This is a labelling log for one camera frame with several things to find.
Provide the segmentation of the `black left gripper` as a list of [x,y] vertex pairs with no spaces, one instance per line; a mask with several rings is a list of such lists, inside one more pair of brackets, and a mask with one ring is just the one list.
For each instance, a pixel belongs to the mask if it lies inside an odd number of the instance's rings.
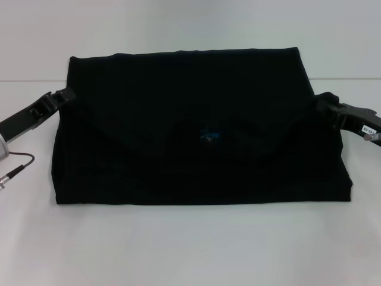
[[9,143],[41,125],[58,111],[59,105],[64,105],[75,99],[76,94],[70,87],[54,93],[48,92],[30,106],[3,120],[1,122],[1,136],[6,143]]

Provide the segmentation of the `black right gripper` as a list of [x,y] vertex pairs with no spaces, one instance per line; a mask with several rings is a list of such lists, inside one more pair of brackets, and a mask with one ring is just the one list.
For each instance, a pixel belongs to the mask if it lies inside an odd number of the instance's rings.
[[350,131],[365,141],[380,146],[380,117],[369,108],[354,107],[349,104],[326,103],[326,114],[330,115],[330,125],[335,130]]

